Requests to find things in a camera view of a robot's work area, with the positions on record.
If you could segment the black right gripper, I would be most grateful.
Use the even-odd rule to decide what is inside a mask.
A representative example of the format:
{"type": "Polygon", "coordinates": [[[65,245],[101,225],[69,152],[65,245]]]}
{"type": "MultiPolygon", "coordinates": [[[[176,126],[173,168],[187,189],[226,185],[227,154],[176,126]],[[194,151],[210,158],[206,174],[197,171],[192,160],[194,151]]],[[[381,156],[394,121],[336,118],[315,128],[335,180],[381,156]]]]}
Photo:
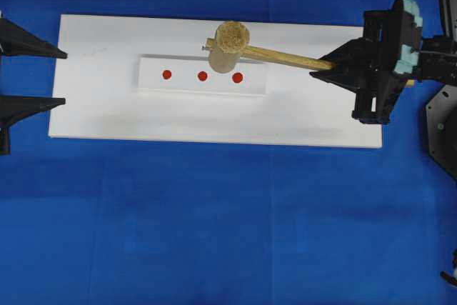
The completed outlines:
{"type": "Polygon", "coordinates": [[[363,18],[363,37],[320,58],[334,69],[310,75],[353,92],[354,119],[386,125],[418,66],[423,18],[414,0],[395,0],[391,9],[365,11],[363,18]]]}

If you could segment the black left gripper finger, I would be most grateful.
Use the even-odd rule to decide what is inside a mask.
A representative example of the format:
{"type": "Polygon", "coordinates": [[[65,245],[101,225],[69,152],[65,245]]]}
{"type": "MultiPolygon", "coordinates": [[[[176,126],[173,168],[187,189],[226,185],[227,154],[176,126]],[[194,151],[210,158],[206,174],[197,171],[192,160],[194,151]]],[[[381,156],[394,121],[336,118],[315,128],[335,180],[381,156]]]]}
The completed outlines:
{"type": "Polygon", "coordinates": [[[68,58],[66,52],[3,17],[1,17],[1,56],[68,58]]]}
{"type": "Polygon", "coordinates": [[[15,123],[65,103],[65,98],[1,96],[1,155],[10,154],[9,130],[15,123]]]}

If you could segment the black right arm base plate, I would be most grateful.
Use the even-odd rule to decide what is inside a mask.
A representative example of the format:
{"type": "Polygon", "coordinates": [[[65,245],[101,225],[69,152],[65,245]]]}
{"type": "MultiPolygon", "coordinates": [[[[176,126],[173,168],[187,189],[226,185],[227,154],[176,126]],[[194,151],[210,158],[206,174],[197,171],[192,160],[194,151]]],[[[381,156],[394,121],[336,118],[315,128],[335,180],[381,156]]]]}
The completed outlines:
{"type": "Polygon", "coordinates": [[[428,152],[456,180],[456,87],[444,86],[426,104],[428,152]]]}

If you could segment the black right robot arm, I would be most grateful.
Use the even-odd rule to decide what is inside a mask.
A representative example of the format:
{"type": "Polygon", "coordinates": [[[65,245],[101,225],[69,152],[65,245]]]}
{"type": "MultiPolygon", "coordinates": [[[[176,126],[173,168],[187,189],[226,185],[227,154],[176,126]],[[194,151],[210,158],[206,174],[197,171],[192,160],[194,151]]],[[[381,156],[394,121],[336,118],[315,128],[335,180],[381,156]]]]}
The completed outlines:
{"type": "Polygon", "coordinates": [[[443,34],[428,39],[422,36],[423,18],[414,0],[365,11],[362,37],[324,56],[334,68],[310,75],[356,95],[353,119],[388,124],[409,80],[456,85],[456,0],[439,3],[443,34]]]}

